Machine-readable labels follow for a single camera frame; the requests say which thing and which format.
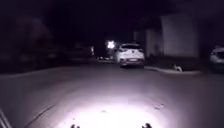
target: parked car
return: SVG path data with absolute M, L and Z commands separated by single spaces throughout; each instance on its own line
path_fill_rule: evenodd
M 216 47 L 210 55 L 212 68 L 217 71 L 224 71 L 224 47 Z
M 144 65 L 145 56 L 139 44 L 121 44 L 116 55 L 117 63 L 123 67 L 127 65 Z

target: road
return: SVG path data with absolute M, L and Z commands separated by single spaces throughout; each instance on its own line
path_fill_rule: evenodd
M 0 78 L 0 103 L 14 128 L 224 127 L 223 78 L 112 64 L 62 67 Z

